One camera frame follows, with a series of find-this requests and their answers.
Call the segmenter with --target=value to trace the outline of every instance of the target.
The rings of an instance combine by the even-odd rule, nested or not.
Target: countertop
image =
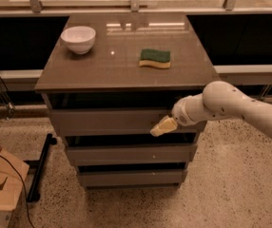
[[[96,29],[94,47],[76,55],[59,39],[36,91],[194,89],[219,80],[183,13],[76,14],[66,28],[81,25]],[[171,67],[139,67],[143,48],[169,50]]]

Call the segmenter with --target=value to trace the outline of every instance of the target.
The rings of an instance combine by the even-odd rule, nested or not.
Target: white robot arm
[[[228,117],[241,118],[272,139],[272,104],[250,98],[223,81],[210,83],[202,94],[182,98],[174,105],[172,117],[164,117],[151,134],[157,137],[175,130],[178,124],[188,126]]]

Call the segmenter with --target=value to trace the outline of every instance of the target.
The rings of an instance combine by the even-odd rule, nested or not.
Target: green sponge
[[[151,60],[160,63],[170,62],[170,52],[157,49],[142,49],[140,60]]]
[[[150,48],[142,49],[139,66],[169,68],[170,51],[162,51]]]

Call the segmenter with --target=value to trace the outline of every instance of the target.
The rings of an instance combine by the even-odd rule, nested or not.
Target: bowl
[[[91,27],[71,27],[61,33],[65,45],[76,54],[86,54],[94,46],[96,31]]]

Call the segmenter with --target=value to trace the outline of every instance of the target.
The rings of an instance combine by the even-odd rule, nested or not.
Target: floor
[[[0,120],[0,144],[21,160],[39,159],[48,133],[42,106]],[[56,138],[41,198],[29,204],[35,227],[272,227],[272,141],[241,120],[207,124],[179,189],[85,191]],[[22,227],[29,227],[24,199],[9,228]]]

